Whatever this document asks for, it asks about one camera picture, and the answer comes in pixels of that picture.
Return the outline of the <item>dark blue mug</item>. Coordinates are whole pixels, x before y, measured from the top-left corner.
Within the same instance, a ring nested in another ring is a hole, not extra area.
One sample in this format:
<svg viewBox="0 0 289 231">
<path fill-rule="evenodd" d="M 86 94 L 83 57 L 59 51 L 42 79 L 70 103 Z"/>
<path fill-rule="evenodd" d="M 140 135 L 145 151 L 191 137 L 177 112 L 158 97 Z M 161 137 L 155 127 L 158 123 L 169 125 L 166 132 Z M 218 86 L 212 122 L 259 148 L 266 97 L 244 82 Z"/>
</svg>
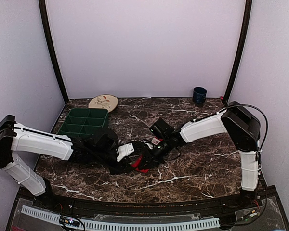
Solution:
<svg viewBox="0 0 289 231">
<path fill-rule="evenodd" d="M 193 102 L 197 107 L 202 107 L 205 103 L 207 90 L 203 87 L 194 87 Z"/>
</svg>

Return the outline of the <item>right black frame post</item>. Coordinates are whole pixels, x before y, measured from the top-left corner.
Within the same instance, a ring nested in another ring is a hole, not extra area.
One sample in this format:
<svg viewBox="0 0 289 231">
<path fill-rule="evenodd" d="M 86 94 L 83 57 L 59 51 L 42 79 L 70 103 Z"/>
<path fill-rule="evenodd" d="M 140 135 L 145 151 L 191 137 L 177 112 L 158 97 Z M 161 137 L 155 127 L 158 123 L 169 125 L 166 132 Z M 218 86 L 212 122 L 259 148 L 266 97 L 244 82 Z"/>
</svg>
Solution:
<svg viewBox="0 0 289 231">
<path fill-rule="evenodd" d="M 233 67 L 230 73 L 229 81 L 226 87 L 226 91 L 224 93 L 224 100 L 226 102 L 229 102 L 236 76 L 239 70 L 239 65 L 241 62 L 244 46 L 245 46 L 245 41 L 247 37 L 247 32 L 248 32 L 248 27 L 249 27 L 249 22 L 250 22 L 250 15 L 251 15 L 251 9 L 252 9 L 252 2 L 253 0 L 246 0 L 245 1 L 245 8 L 244 8 L 244 14 L 243 14 L 243 20 L 242 20 L 242 25 L 241 25 L 241 31 L 239 35 L 239 40 L 237 44 L 237 49 L 236 49 L 236 54 L 233 62 Z"/>
</svg>

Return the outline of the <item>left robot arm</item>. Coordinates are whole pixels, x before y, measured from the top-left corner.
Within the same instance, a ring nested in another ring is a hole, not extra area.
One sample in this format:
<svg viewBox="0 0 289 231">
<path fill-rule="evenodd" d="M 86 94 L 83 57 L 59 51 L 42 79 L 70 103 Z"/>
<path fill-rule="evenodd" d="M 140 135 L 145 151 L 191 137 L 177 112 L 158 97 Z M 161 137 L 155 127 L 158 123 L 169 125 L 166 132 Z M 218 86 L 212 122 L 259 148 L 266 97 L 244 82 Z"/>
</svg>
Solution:
<svg viewBox="0 0 289 231">
<path fill-rule="evenodd" d="M 99 128 L 91 135 L 70 137 L 51 134 L 24 126 L 7 115 L 0 122 L 0 169 L 24 186 L 48 210 L 58 206 L 50 183 L 37 175 L 18 155 L 29 152 L 64 161 L 86 164 L 98 162 L 111 174 L 129 173 L 133 167 L 128 156 L 135 151 L 132 143 L 120 145 L 118 136 L 109 128 Z"/>
</svg>

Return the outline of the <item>black frame post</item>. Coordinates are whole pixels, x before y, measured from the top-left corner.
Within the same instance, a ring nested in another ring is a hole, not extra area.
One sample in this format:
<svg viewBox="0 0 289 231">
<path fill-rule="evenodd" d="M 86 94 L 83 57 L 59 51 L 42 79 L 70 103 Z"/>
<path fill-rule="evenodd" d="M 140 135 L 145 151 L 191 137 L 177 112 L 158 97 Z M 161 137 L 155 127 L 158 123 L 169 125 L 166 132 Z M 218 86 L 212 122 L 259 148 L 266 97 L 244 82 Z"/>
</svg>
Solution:
<svg viewBox="0 0 289 231">
<path fill-rule="evenodd" d="M 245 41 L 247 37 L 247 32 L 248 32 L 248 27 L 249 27 L 249 22 L 250 22 L 250 15 L 251 15 L 251 9 L 252 9 L 252 2 L 253 0 L 246 0 L 245 1 L 245 8 L 244 8 L 244 14 L 243 14 L 243 20 L 242 20 L 242 25 L 241 25 L 241 31 L 239 35 L 239 40 L 237 44 L 237 49 L 236 49 L 236 54 L 233 62 L 233 67 L 230 73 L 229 81 L 226 87 L 226 91 L 224 93 L 224 100 L 226 102 L 229 102 L 236 76 L 239 70 L 239 65 L 241 62 L 244 46 L 245 46 Z"/>
<path fill-rule="evenodd" d="M 49 23 L 49 18 L 48 18 L 48 12 L 47 12 L 47 7 L 46 7 L 46 1 L 45 0 L 39 0 L 39 11 L 40 11 L 40 16 L 41 16 L 41 21 L 42 21 L 42 26 L 43 26 L 43 31 L 44 31 L 44 36 L 46 39 L 46 44 L 50 56 L 50 60 L 53 66 L 54 74 L 56 77 L 57 84 L 59 86 L 60 93 L 63 97 L 63 100 L 65 103 L 69 101 L 69 97 L 67 94 L 67 90 L 63 81 L 63 77 L 60 71 L 59 63 L 57 60 L 56 56 L 56 51 L 53 43 L 53 38 L 52 38 L 52 33 L 51 33 L 51 28 L 50 28 L 50 23 Z"/>
</svg>

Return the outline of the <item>beige decorated plate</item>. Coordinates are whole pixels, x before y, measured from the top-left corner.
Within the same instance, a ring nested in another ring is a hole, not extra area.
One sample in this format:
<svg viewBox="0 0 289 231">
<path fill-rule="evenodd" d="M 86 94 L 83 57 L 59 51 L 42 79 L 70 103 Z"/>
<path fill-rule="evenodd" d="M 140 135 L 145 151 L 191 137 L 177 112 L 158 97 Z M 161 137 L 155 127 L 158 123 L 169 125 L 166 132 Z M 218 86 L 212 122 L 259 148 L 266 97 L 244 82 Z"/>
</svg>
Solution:
<svg viewBox="0 0 289 231">
<path fill-rule="evenodd" d="M 88 105 L 92 109 L 107 109 L 112 112 L 118 105 L 118 98 L 113 95 L 99 95 L 94 97 Z"/>
</svg>

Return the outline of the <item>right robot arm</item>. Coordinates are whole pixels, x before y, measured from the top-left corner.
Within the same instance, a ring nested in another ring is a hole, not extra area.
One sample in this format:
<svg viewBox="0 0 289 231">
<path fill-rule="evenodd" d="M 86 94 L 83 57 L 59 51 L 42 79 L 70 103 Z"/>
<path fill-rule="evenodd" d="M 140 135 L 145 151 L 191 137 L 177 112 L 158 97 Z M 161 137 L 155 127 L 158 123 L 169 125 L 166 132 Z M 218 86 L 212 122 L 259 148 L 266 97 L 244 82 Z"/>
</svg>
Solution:
<svg viewBox="0 0 289 231">
<path fill-rule="evenodd" d="M 241 189 L 244 191 L 236 199 L 236 205 L 246 209 L 255 200 L 253 193 L 258 185 L 258 173 L 261 170 L 261 152 L 265 137 L 261 137 L 259 119 L 248 111 L 250 105 L 231 102 L 226 108 L 200 119 L 193 119 L 174 129 L 163 119 L 156 121 L 151 132 L 160 142 L 150 149 L 143 145 L 138 170 L 148 170 L 164 162 L 164 157 L 177 149 L 196 140 L 227 133 L 241 158 Z"/>
</svg>

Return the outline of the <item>left black frame post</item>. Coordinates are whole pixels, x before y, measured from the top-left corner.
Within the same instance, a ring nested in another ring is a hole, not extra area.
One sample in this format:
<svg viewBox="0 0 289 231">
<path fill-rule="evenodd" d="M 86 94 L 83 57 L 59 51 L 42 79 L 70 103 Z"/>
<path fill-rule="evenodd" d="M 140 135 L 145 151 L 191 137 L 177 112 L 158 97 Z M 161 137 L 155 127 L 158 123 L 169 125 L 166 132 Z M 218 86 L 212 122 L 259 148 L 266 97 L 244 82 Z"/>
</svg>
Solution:
<svg viewBox="0 0 289 231">
<path fill-rule="evenodd" d="M 63 100 L 65 103 L 69 101 L 69 97 L 67 94 L 67 90 L 63 81 L 63 77 L 60 71 L 59 63 L 57 60 L 56 56 L 56 51 L 53 43 L 53 38 L 52 38 L 52 33 L 51 33 L 51 28 L 50 28 L 50 23 L 49 23 L 49 18 L 48 18 L 48 12 L 47 12 L 47 7 L 46 7 L 46 1 L 45 0 L 39 0 L 39 11 L 40 11 L 40 16 L 41 16 L 41 21 L 42 21 L 42 26 L 43 26 L 43 31 L 44 31 L 44 36 L 46 39 L 46 44 L 50 56 L 50 60 L 53 66 L 54 74 L 56 77 L 57 84 L 59 86 L 60 93 L 63 97 Z"/>
</svg>

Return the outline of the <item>green plastic divider tray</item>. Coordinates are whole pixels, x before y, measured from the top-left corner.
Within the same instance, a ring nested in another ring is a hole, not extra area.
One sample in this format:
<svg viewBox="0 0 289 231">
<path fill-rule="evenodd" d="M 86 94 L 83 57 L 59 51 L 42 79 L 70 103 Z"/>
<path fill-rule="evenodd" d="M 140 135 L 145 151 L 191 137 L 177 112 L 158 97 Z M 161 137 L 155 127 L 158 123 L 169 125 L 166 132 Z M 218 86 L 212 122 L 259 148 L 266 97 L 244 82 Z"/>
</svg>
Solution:
<svg viewBox="0 0 289 231">
<path fill-rule="evenodd" d="M 58 135 L 86 138 L 100 128 L 108 127 L 108 110 L 103 108 L 73 108 L 67 114 Z"/>
</svg>

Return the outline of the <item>red Santa Christmas sock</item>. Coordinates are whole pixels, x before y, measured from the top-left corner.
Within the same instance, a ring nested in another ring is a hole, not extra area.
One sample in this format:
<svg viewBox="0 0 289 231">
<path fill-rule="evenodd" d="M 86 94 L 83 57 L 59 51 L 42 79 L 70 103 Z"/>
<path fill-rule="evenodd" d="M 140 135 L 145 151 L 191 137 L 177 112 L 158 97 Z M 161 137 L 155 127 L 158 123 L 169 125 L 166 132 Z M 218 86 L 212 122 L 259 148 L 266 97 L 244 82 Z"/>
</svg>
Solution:
<svg viewBox="0 0 289 231">
<path fill-rule="evenodd" d="M 134 152 L 131 154 L 138 156 L 131 165 L 136 171 L 147 173 L 150 169 L 157 167 L 160 162 L 153 156 L 153 148 L 155 145 L 147 140 L 132 142 Z"/>
</svg>

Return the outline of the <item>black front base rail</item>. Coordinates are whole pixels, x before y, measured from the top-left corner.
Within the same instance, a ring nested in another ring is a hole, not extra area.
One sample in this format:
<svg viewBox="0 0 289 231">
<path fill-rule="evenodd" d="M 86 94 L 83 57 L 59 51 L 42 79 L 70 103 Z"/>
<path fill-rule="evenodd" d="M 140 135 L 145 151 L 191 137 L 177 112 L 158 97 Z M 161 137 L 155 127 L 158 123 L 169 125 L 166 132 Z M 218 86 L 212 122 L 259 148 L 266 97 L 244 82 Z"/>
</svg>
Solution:
<svg viewBox="0 0 289 231">
<path fill-rule="evenodd" d="M 117 184 L 101 180 L 78 184 L 52 184 L 56 207 L 51 210 L 67 215 L 105 213 L 126 216 L 166 216 L 200 213 L 202 216 L 230 216 L 241 209 L 250 209 L 257 203 L 264 205 L 267 188 L 260 184 L 255 193 L 230 194 L 225 185 L 205 185 L 206 192 L 191 187 L 191 180 L 178 179 L 157 182 L 144 187 L 137 182 Z"/>
</svg>

